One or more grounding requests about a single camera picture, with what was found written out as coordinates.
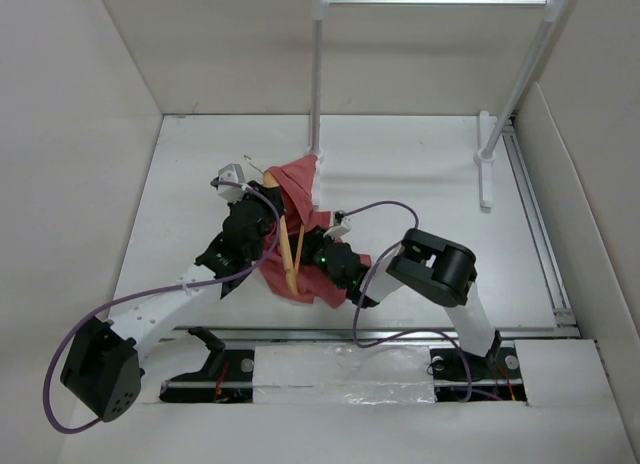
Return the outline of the wooden clothes hanger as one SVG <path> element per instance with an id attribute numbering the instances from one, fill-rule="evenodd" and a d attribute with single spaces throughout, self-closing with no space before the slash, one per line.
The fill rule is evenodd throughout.
<path id="1" fill-rule="evenodd" d="M 268 171 L 262 171 L 256 165 L 252 163 L 252 159 L 248 155 L 244 155 L 244 160 L 247 164 L 252 167 L 254 170 L 258 171 L 263 176 L 263 186 L 265 188 L 280 188 L 280 183 L 277 179 Z M 294 258 L 291 251 L 291 245 L 289 242 L 289 234 L 288 227 L 286 222 L 285 214 L 282 214 L 279 221 L 280 225 L 280 237 L 279 237 L 279 249 L 282 257 L 282 264 L 285 274 L 285 280 L 287 283 L 287 287 L 289 291 L 294 295 L 298 296 L 298 285 L 297 285 L 297 275 L 298 275 L 298 267 L 294 263 Z"/>

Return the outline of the red t shirt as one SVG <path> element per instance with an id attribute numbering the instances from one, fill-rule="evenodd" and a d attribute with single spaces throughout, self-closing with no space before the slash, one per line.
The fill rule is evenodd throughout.
<path id="1" fill-rule="evenodd" d="M 285 207 L 286 235 L 296 241 L 300 230 L 305 233 L 329 227 L 329 211 L 318 211 L 312 200 L 312 187 L 318 158 L 307 155 L 288 164 L 271 166 L 265 172 L 268 187 L 278 187 Z M 297 291 L 288 286 L 283 257 L 275 250 L 260 266 L 260 272 L 270 291 L 280 297 L 311 305 L 319 299 L 330 308 L 337 309 L 347 300 L 347 291 L 337 287 L 314 262 L 302 257 L 297 277 Z"/>

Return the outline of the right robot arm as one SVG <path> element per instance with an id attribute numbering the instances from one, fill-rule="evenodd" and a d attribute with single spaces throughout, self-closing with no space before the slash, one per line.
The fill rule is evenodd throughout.
<path id="1" fill-rule="evenodd" d="M 349 244 L 315 228 L 302 239 L 301 263 L 319 270 L 362 309 L 402 287 L 410 289 L 445 310 L 467 373 L 484 377 L 497 367 L 501 336 L 481 303 L 476 256 L 467 247 L 411 228 L 379 263 L 366 265 Z"/>

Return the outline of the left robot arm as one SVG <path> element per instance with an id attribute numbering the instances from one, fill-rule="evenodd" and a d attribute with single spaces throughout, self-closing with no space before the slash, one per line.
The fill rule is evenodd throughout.
<path id="1" fill-rule="evenodd" d="M 106 303 L 83 317 L 63 338 L 60 382 L 97 421 L 126 412 L 141 390 L 143 358 L 189 314 L 205 305 L 210 290 L 218 302 L 231 294 L 275 251 L 285 214 L 278 186 L 255 181 L 215 180 L 218 190 L 239 191 L 221 232 L 173 285 L 141 291 Z"/>

